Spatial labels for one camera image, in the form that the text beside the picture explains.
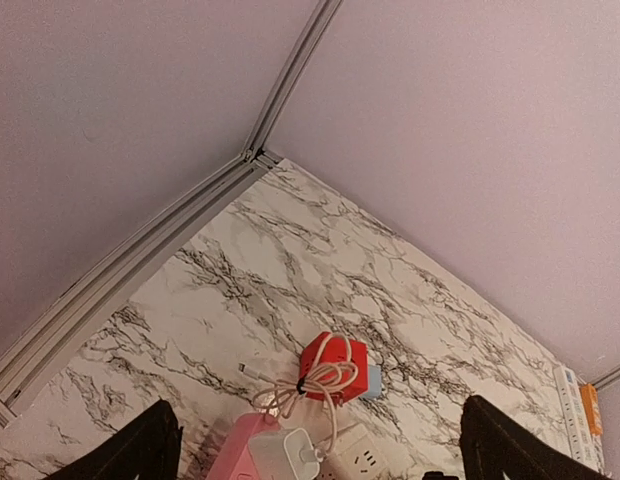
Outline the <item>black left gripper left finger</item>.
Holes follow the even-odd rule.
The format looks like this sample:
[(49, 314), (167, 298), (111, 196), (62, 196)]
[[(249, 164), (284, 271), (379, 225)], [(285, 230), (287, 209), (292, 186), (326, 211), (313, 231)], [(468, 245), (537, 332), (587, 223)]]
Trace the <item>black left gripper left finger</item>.
[(160, 399), (99, 447), (49, 477), (65, 480), (175, 479), (183, 428)]

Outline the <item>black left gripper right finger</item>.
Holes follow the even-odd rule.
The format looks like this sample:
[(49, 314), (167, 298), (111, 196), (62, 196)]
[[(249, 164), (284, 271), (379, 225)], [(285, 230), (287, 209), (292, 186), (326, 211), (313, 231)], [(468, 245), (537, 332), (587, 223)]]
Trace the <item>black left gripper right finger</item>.
[(460, 448), (467, 479), (607, 479), (548, 446), (479, 395), (464, 403)]

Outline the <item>pink triangular power strip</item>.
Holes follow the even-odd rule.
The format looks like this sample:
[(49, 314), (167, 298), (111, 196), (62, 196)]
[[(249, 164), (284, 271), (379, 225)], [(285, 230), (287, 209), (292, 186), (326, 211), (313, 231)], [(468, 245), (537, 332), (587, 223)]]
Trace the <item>pink triangular power strip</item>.
[(263, 413), (241, 415), (231, 427), (206, 480), (257, 480), (259, 474), (248, 449), (249, 440), (263, 432), (278, 431), (275, 417)]

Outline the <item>white multicolour power strip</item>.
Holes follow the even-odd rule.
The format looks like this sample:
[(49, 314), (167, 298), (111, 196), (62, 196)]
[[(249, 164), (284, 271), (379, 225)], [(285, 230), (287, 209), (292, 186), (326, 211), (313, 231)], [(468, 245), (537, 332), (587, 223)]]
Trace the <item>white multicolour power strip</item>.
[(571, 457), (602, 473), (600, 455), (587, 422), (577, 377), (571, 369), (565, 366), (556, 367), (553, 373), (566, 422)]

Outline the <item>white cube adapter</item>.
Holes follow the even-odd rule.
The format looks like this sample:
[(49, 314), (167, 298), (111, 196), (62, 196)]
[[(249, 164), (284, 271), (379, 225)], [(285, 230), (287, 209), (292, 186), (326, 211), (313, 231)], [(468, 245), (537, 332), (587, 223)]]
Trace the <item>white cube adapter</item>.
[(391, 479), (414, 464), (394, 434), (364, 423), (342, 430), (334, 450), (321, 464), (318, 479)]

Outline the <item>white charger with pink cable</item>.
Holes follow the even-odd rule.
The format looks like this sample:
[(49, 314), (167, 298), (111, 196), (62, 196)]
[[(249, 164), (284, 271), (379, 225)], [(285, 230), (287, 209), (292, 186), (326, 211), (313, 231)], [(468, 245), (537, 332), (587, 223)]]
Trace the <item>white charger with pink cable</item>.
[[(250, 379), (269, 385), (254, 395), (252, 404), (277, 420), (290, 418), (297, 404), (307, 397), (303, 392), (298, 392), (298, 380), (272, 379), (244, 363), (239, 365), (239, 371)], [(321, 463), (332, 453), (338, 438), (336, 404), (327, 390), (324, 393), (331, 424), (328, 445), (315, 445), (302, 427), (253, 436), (248, 442), (248, 449), (262, 479), (314, 479), (320, 473)]]

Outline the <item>red cube socket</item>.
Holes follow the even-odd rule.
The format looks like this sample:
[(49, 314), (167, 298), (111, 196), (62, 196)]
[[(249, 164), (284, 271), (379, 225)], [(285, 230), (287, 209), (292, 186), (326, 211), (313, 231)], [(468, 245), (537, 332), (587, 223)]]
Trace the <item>red cube socket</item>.
[(301, 353), (297, 390), (336, 405), (363, 395), (369, 387), (368, 347), (342, 334), (321, 332)]

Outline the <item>black power adapter with cable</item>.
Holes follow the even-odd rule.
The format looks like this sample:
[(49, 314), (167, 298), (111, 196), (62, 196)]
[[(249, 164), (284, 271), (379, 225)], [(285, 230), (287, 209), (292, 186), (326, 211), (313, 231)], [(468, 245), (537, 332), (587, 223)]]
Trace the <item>black power adapter with cable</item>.
[(422, 480), (459, 480), (459, 477), (448, 475), (442, 471), (426, 471)]

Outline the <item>light blue plug adapter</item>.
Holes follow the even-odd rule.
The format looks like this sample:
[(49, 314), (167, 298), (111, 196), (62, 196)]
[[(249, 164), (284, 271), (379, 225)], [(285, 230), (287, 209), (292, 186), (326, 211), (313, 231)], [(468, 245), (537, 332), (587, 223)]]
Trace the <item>light blue plug adapter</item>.
[(378, 365), (368, 365), (368, 387), (361, 395), (362, 399), (374, 400), (382, 394), (382, 372)]

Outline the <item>orange power strip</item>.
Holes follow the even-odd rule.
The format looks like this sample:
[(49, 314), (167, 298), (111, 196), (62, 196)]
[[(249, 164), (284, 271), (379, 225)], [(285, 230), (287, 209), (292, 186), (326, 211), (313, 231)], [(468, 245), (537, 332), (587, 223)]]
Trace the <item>orange power strip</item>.
[(580, 394), (588, 426), (593, 436), (601, 436), (603, 426), (599, 409), (598, 392), (592, 384), (580, 386)]

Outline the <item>right aluminium frame post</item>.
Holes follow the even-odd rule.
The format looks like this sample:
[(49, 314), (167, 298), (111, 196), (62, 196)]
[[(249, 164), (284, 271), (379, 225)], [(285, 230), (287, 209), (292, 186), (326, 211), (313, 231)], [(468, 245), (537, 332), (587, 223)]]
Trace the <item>right aluminium frame post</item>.
[(620, 381), (620, 364), (593, 382), (597, 390), (603, 390)]

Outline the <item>aluminium frame post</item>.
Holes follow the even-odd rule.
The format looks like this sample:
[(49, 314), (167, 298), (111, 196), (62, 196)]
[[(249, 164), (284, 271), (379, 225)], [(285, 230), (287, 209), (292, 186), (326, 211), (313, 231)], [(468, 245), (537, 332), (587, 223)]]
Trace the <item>aluminium frame post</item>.
[(597, 390), (603, 390), (620, 381), (620, 364), (593, 382)]
[(245, 160), (252, 161), (264, 151), (296, 84), (342, 3), (342, 0), (321, 0), (317, 3), (266, 97), (244, 144), (242, 157)]

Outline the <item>left aluminium frame post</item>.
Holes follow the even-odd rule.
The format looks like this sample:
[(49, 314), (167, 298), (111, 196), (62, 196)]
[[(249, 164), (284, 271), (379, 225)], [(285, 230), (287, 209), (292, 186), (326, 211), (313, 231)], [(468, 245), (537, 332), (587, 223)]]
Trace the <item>left aluminium frame post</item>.
[(242, 157), (245, 160), (252, 161), (264, 151), (296, 84), (342, 3), (342, 0), (321, 0), (317, 3), (266, 97), (244, 144)]

